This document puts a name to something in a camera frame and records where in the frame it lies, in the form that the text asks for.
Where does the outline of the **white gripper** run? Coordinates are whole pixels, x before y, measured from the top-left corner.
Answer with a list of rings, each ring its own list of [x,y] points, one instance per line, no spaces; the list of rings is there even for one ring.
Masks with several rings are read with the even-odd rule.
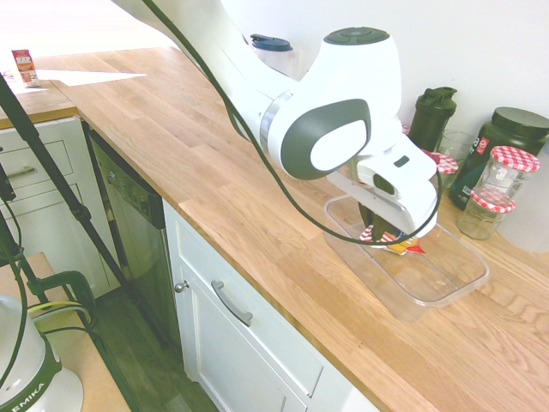
[[[359,202],[365,227],[373,225],[371,235],[374,242],[382,239],[389,223],[406,234],[415,232],[426,223],[417,236],[426,236],[436,225],[437,193],[430,182],[421,184],[403,198],[397,198],[378,188],[360,185],[340,172],[329,174],[328,181]]]

